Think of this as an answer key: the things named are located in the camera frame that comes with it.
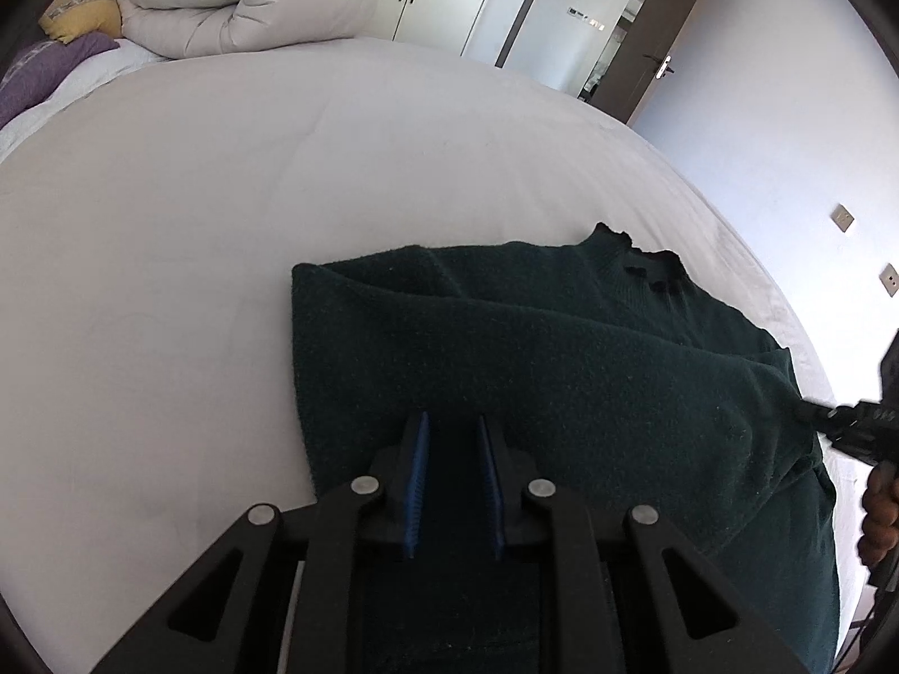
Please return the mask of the right hand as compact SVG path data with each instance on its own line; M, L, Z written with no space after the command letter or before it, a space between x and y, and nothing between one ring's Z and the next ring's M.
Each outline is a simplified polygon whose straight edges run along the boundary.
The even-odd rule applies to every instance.
M897 546L897 481L890 481L882 468L874 468L867 479L862 509L865 516L858 555L865 567L875 569Z

